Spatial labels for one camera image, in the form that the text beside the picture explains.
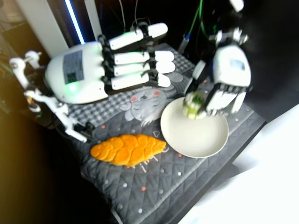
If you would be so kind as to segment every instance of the led light strip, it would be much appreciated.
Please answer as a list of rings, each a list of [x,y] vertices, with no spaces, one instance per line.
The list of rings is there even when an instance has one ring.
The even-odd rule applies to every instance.
[[[73,24],[74,24],[75,30],[77,32],[78,38],[79,38],[81,44],[85,44],[85,41],[83,39],[80,27],[78,25],[76,16],[75,16],[74,11],[73,11],[73,8],[71,7],[70,0],[64,0],[64,1],[66,3],[67,9],[69,10],[69,13],[70,13],[70,16],[71,16],[71,20],[73,21]]]

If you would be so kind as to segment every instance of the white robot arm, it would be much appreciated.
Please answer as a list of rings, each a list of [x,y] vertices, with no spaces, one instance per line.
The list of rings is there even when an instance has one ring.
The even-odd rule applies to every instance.
[[[40,53],[30,51],[25,59],[12,58],[9,63],[25,90],[30,110],[40,112],[36,102],[44,102],[62,122],[68,135],[86,142],[94,127],[69,117],[68,104],[91,103],[143,85],[169,87],[170,80],[164,73],[175,70],[174,55],[170,51],[155,51],[152,47],[154,40],[164,36],[167,30],[164,23],[141,24],[135,31],[109,41],[100,36],[98,42],[68,49],[54,57],[45,71],[45,85],[52,92],[50,96],[33,86],[24,74],[27,62],[33,69],[40,67]],[[117,53],[121,48],[139,47],[144,51]]]
[[[233,114],[239,111],[246,93],[249,91],[251,72],[249,62],[245,53],[239,47],[247,41],[246,35],[241,35],[239,28],[223,34],[221,31],[217,35],[211,36],[216,41],[217,50],[213,58],[213,89],[207,96],[198,93],[201,97],[201,106],[196,106],[196,114],[187,112],[187,116],[192,119],[200,119],[205,116],[215,116],[216,114]],[[185,93],[187,97],[184,104],[194,107],[194,98],[190,96],[191,91],[195,91],[203,81],[201,77],[205,63],[200,61],[192,75],[192,79],[187,86]]]

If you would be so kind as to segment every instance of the gray tablecloth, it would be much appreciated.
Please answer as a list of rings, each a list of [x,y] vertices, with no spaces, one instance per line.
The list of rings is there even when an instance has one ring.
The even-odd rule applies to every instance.
[[[158,49],[170,49],[175,54],[177,68],[168,75],[169,88],[140,88],[113,95],[104,102],[70,108],[71,116],[82,123],[89,120],[97,127],[91,143],[73,141],[81,174],[112,201],[125,224],[171,221],[264,123],[263,118],[243,104],[236,115],[227,116],[230,132],[226,146],[206,159],[182,156],[168,145],[165,152],[135,168],[114,166],[91,157],[89,151],[93,145],[122,134],[143,133],[164,140],[161,113],[183,92],[194,65],[166,44],[159,45]],[[155,107],[151,100],[154,96],[159,96]],[[142,97],[146,103],[136,104]]]

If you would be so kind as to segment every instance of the orange bread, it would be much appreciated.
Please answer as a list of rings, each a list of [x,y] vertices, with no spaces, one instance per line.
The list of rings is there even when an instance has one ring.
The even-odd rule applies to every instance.
[[[116,166],[136,166],[163,152],[166,142],[143,134],[113,137],[90,150],[94,158]]]

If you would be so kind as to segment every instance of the round plate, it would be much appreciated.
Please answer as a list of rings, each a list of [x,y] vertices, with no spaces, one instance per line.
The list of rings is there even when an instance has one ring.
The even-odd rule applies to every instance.
[[[177,152],[205,158],[218,153],[228,140],[228,123],[224,116],[192,120],[183,115],[183,100],[178,98],[164,109],[162,134]]]

